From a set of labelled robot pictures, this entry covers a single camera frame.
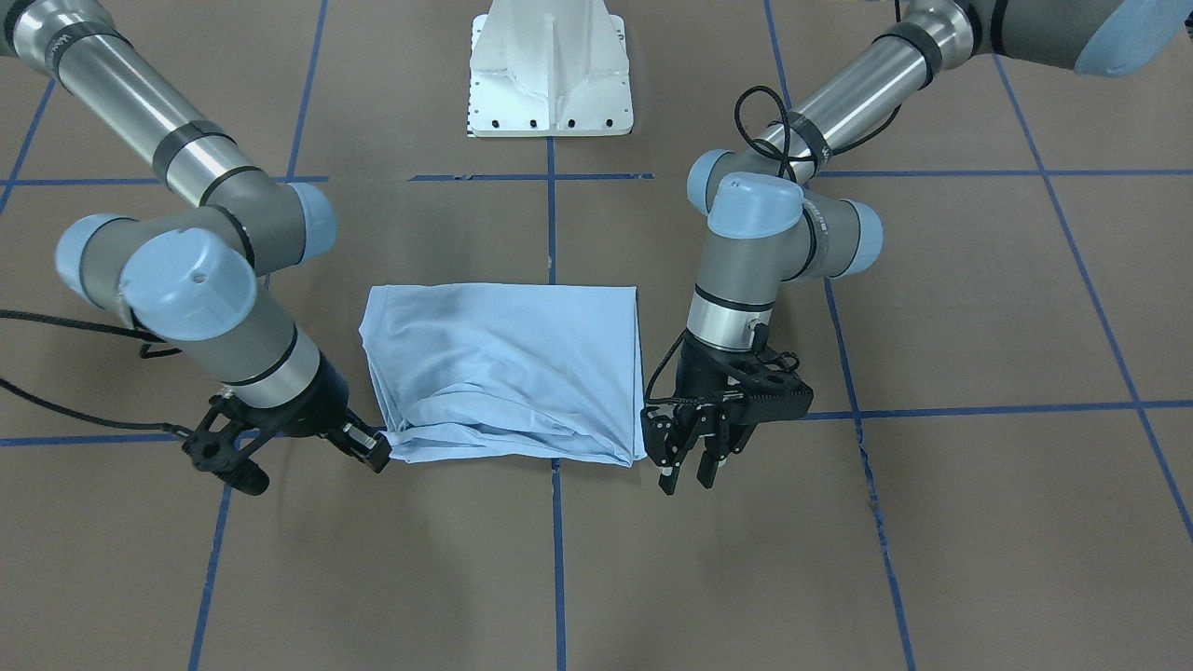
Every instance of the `cable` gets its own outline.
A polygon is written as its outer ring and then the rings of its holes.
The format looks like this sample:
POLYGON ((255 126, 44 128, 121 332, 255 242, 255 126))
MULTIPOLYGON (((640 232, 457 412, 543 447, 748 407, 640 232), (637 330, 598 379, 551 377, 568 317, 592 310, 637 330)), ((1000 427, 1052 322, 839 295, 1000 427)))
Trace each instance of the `cable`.
POLYGON ((45 399, 43 399, 41 396, 36 396, 36 395, 33 395, 33 394, 31 394, 31 393, 21 389, 20 387, 13 384, 12 382, 8 382, 4 377, 0 377, 0 388, 5 389, 6 392, 10 392, 10 393, 19 396, 20 399, 24 399, 24 400, 26 400, 26 401, 29 401, 29 402, 31 402, 31 404, 33 404, 33 405, 36 405, 38 407, 43 407, 45 410, 54 411, 54 412, 56 412, 58 414, 64 414, 64 415, 67 415, 69 418, 73 418, 73 419, 80 419, 82 421, 88 421, 91 424, 98 424, 100 426, 107 426, 110 429, 126 429, 129 431, 162 431, 165 433, 171 433, 172 436, 177 436, 179 438, 186 438, 187 436, 191 435, 191 430, 190 429, 187 429, 185 426, 179 426, 178 424, 168 424, 168 423, 142 424, 142 423, 137 423, 137 421, 116 421, 113 419, 104 419, 101 417, 95 417, 93 414, 87 414, 85 412, 79 412, 76 410, 70 410, 68 407, 60 406, 58 404, 55 404, 52 401, 48 401, 48 400, 45 400, 45 399))
POLYGON ((94 331, 97 333, 107 333, 109 336, 123 336, 124 338, 136 338, 137 340, 144 340, 146 343, 165 343, 165 340, 154 336, 153 333, 149 333, 148 331, 120 328, 118 326, 109 326, 106 324, 95 324, 94 321, 80 321, 78 319, 66 319, 62 316, 51 316, 48 314, 38 314, 33 312, 0 310, 0 319, 16 319, 20 321, 32 321, 35 324, 62 326, 64 328, 78 328, 80 331, 94 331))
MULTIPOLYGON (((13 319, 19 321, 30 321, 33 324, 45 324, 49 326, 61 326, 63 328, 76 328, 80 331, 91 331, 94 333, 105 333, 109 336, 120 336, 123 338, 132 338, 136 340, 142 340, 144 344, 141 346, 140 357, 142 359, 160 358, 179 353, 178 349, 169 350, 152 350, 153 345, 165 343, 161 338, 149 333, 148 331, 134 330, 134 328, 120 328, 117 326, 109 326, 106 324, 95 324, 92 321, 80 321, 76 319, 66 319, 61 316, 51 316, 47 314, 38 314, 24 310, 0 310, 0 319, 13 319)), ((162 431, 171 433, 172 436, 179 438, 186 438, 190 436, 191 430, 185 426, 179 426, 178 424, 169 423, 137 423, 137 421, 117 421, 113 419, 104 419, 101 417, 95 417, 93 414, 87 414, 85 412, 79 412, 76 410, 70 410, 66 406, 60 406, 52 401, 48 401, 41 396, 31 394, 25 389, 8 382, 4 377, 0 377, 0 389, 4 389, 19 399, 29 401, 38 407, 45 408, 48 411, 56 412, 58 414, 64 414, 72 419, 79 419, 91 424, 98 424, 99 426, 107 426, 110 429, 125 429, 129 431, 162 431)))
MULTIPOLYGON (((902 8, 902 5, 901 5, 900 0, 895 0, 895 23, 900 23, 902 20, 903 20, 903 8, 902 8)), ((898 111, 901 109, 903 109, 903 105, 896 105, 895 109, 891 110, 890 116, 886 117, 886 121, 884 121, 878 128, 876 128, 874 130, 872 130, 871 133, 869 133, 865 137, 863 137, 860 140, 849 142, 848 144, 846 144, 845 147, 841 147, 840 149, 833 149, 833 155, 834 156, 839 156, 841 154, 845 154, 846 152, 851 152, 853 149, 857 149, 858 147, 861 147, 866 142, 870 142, 871 140, 873 140, 874 137, 877 137, 879 133, 886 130, 888 128, 890 128, 890 125, 892 123, 895 123, 895 117, 898 116, 898 111)), ((789 115, 790 115, 790 112, 787 110, 787 106, 784 104, 783 99, 779 97, 778 93, 775 93, 775 91, 773 88, 771 88, 768 86, 754 86, 754 87, 750 87, 744 93, 742 93, 737 98, 737 103, 734 104, 734 123, 737 125, 737 133, 746 141, 746 144, 748 144, 750 147, 750 149, 754 149, 755 152, 758 152, 759 154, 761 154, 762 156, 765 156, 767 159, 771 159, 772 161, 779 161, 780 165, 779 165, 778 177, 784 177, 784 174, 786 173, 786 177, 789 179, 791 179, 792 181, 796 181, 796 171, 795 171, 793 167, 791 167, 792 161, 795 161, 795 162, 809 162, 809 161, 815 161, 815 159, 811 158, 811 156, 797 158, 797 156, 790 155, 791 154, 791 121, 790 121, 791 117, 789 115), (765 140, 758 140, 758 138, 750 137, 749 133, 746 131, 744 124, 742 124, 742 119, 741 119, 742 103, 744 103, 746 99, 749 98, 750 96, 753 96, 754 93, 759 93, 759 92, 762 92, 762 93, 766 93, 767 96, 769 96, 771 99, 774 100, 774 104, 779 107, 779 123, 783 124, 783 150, 781 152, 774 144, 771 144, 769 142, 767 142, 765 140)))
POLYGON ((848 144, 846 144, 845 147, 841 147, 840 149, 836 149, 836 150, 834 150, 834 152, 833 152, 833 154, 834 154, 834 155, 841 155, 841 154, 843 154, 843 153, 848 152, 849 149, 857 149, 858 147, 861 147, 861 146, 863 146, 863 144, 865 144, 866 142, 870 142, 870 141, 871 141, 871 140, 873 140, 873 138, 874 138, 874 137, 876 137, 876 136, 877 136, 877 135, 878 135, 879 133, 882 133, 882 131, 886 130, 886 128, 888 128, 888 127, 889 127, 890 124, 895 123, 895 117, 897 117, 897 116, 898 116, 898 111, 900 111, 900 110, 902 110, 902 109, 903 109, 903 105, 896 105, 896 106, 895 106, 895 109, 894 109, 894 110, 891 110, 891 116, 886 117, 886 121, 884 121, 882 125, 879 125, 879 127, 878 127, 878 128, 876 128, 876 129, 874 129, 873 131, 871 131, 871 133, 870 133, 870 135, 866 135, 865 137, 863 137, 861 140, 858 140, 857 142, 849 142, 849 143, 848 143, 848 144))
POLYGON ((661 374, 663 371, 663 369, 667 368, 667 362, 670 361, 672 356, 675 353, 675 350, 679 349, 679 345, 682 341, 684 341, 684 334, 680 333, 679 338, 675 338, 675 341, 672 343, 672 347, 669 350, 667 350, 667 353, 663 356, 663 361, 659 362, 659 367, 655 368, 655 373, 650 376, 650 382, 647 383, 647 393, 643 394, 647 398, 647 404, 649 404, 649 405, 670 404, 670 405, 678 405, 678 406, 681 406, 681 405, 696 405, 696 402, 697 402, 696 399, 681 399, 679 396, 667 396, 666 399, 651 399, 650 398, 651 392, 654 392, 654 389, 655 389, 655 382, 659 380, 659 374, 661 374))
POLYGON ((795 181, 796 171, 791 167, 791 161, 808 162, 815 160, 811 156, 796 158, 791 155, 791 117, 789 116, 787 106, 783 103, 783 98, 780 98, 779 94, 769 86, 752 86, 737 97, 737 101, 734 103, 734 124, 737 125, 737 134, 742 136, 742 140, 746 141, 746 144, 748 144, 750 149, 754 149, 772 161, 779 161, 779 172, 775 177, 784 177, 784 172, 786 172, 787 178, 795 181), (766 93, 772 100, 774 100, 774 105, 779 107, 779 123, 783 124, 781 152, 766 140, 750 137, 749 133, 746 130, 746 124, 742 123, 742 103, 755 93, 766 93))

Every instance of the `cloth fold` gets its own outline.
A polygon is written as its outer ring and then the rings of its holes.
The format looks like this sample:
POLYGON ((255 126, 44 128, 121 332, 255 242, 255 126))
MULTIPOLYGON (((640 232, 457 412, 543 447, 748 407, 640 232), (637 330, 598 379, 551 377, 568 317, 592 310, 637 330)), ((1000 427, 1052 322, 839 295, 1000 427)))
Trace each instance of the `cloth fold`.
POLYGON ((645 456, 632 287, 375 287, 360 337, 394 458, 645 456))

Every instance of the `robotic arm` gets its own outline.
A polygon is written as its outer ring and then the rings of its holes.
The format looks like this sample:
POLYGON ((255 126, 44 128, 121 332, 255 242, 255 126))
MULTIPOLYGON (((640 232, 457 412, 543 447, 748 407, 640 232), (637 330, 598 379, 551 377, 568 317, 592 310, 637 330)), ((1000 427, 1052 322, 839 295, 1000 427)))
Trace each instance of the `robotic arm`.
POLYGON ((873 210, 802 187, 835 149, 976 54, 1121 76, 1151 61, 1191 11, 1193 0, 911 0, 903 20, 750 142, 765 150, 700 156, 687 195, 709 235, 687 327, 663 359, 681 347, 675 394, 648 398, 642 412, 659 486, 674 493, 701 437, 697 478, 707 488, 758 424, 806 414, 812 390, 798 359, 767 343, 779 284, 861 272, 883 245, 873 210))
POLYGON ((344 377, 256 277, 330 248, 336 220, 314 186, 274 183, 113 27, 95 0, 0 0, 0 55, 56 79, 194 209, 140 222, 92 215, 56 266, 86 301, 143 326, 224 383, 183 449, 196 468, 260 494, 249 456, 277 435, 320 436, 379 473, 384 436, 347 406, 344 377), (214 429, 224 417, 227 424, 214 429), (258 430, 245 447, 239 436, 258 430))

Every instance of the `light blue cloth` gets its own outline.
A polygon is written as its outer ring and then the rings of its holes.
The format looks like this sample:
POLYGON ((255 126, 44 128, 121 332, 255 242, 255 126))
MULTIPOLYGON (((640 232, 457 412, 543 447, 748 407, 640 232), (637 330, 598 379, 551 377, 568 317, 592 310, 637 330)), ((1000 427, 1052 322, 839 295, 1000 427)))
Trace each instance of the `light blue cloth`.
POLYGON ((645 456, 632 287, 375 287, 360 337, 394 458, 645 456))

